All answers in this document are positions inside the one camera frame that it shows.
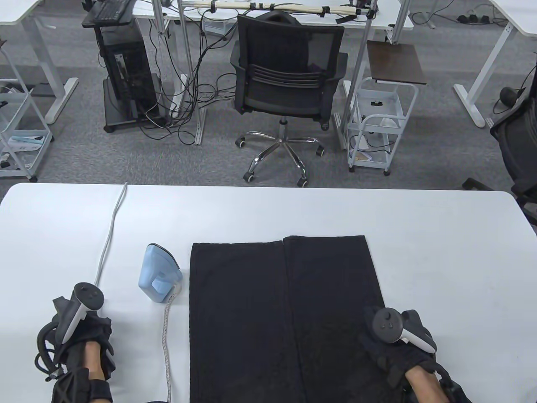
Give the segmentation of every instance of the computer tower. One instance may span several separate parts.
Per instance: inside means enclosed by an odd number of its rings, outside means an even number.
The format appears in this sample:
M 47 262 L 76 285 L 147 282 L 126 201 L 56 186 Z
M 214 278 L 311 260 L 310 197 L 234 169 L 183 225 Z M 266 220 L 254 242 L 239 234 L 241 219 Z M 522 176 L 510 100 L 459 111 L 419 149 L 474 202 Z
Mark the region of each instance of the computer tower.
M 165 123 L 161 82 L 151 74 L 143 36 L 136 19 L 123 26 L 101 27 L 102 49 L 108 78 L 103 82 L 106 131 L 123 123 Z

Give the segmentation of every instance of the light blue iron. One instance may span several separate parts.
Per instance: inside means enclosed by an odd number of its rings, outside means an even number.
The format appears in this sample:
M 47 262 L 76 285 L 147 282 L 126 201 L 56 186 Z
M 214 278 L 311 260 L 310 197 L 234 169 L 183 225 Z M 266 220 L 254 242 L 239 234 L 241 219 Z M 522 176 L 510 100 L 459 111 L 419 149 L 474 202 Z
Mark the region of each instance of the light blue iron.
M 147 245 L 138 286 L 149 298 L 163 303 L 174 284 L 183 280 L 179 265 L 166 249 L 156 243 Z

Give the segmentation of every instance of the white cart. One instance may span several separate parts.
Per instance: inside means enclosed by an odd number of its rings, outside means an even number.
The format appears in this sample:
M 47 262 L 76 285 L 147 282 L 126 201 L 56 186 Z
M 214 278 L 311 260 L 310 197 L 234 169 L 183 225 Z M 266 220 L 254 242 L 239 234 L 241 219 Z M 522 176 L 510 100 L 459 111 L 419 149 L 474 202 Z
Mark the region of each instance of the white cart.
M 390 174 L 391 161 L 407 125 L 412 108 L 418 97 L 418 87 L 411 83 L 376 81 L 394 87 L 393 91 L 364 89 L 363 85 L 372 81 L 364 78 L 356 90 L 354 106 L 347 131 L 347 162 L 349 171 L 355 166 L 380 168 L 384 175 Z M 403 111 L 399 94 L 400 86 L 411 87 L 413 97 L 408 109 Z
M 30 182 L 37 182 L 35 172 L 49 143 L 54 141 L 54 138 L 17 68 L 2 47 L 4 43 L 5 41 L 0 41 L 0 53 L 4 55 L 10 64 L 17 83 L 22 87 L 23 91 L 9 90 L 7 87 L 0 88 L 2 90 L 0 92 L 0 177 L 25 176 Z M 42 128 L 19 128 L 20 121 L 29 107 L 37 115 Z M 21 143 L 28 144 L 26 149 L 32 150 L 19 150 L 20 152 L 17 152 L 13 144 L 14 140 L 19 146 Z

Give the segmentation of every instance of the forearm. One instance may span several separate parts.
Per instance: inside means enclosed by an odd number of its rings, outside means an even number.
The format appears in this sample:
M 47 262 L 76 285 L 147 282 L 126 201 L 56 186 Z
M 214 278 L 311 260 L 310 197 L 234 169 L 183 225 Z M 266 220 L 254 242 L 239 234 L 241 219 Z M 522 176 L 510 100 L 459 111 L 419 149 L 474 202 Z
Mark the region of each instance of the forearm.
M 449 403 L 436 375 L 415 366 L 405 374 L 419 403 Z
M 103 368 L 100 364 L 100 344 L 95 341 L 86 343 L 84 354 L 84 366 L 90 371 L 89 378 L 91 379 L 104 379 Z M 90 403 L 110 403 L 106 399 L 95 399 Z

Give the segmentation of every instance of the black chair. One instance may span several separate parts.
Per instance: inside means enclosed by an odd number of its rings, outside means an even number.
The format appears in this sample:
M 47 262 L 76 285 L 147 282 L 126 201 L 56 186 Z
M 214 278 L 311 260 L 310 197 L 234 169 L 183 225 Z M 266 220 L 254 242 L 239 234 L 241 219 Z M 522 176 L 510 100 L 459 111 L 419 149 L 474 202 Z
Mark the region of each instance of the black chair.
M 237 72 L 235 109 L 281 116 L 278 135 L 251 131 L 235 141 L 238 147 L 244 146 L 246 136 L 274 142 L 253 159 L 244 180 L 251 182 L 256 166 L 283 146 L 300 169 L 297 186 L 303 188 L 308 184 L 306 168 L 290 144 L 317 144 L 318 156 L 324 147 L 315 138 L 288 138 L 286 117 L 313 119 L 328 130 L 333 96 L 347 70 L 347 54 L 339 53 L 344 28 L 303 26 L 282 11 L 237 19 L 239 41 L 230 60 Z
M 498 140 L 505 167 L 514 180 L 511 191 L 518 205 L 528 221 L 537 226 L 537 214 L 526 208 L 527 203 L 537 203 L 537 74 L 529 94 L 494 124 L 490 134 Z M 492 190 L 473 178 L 462 187 Z

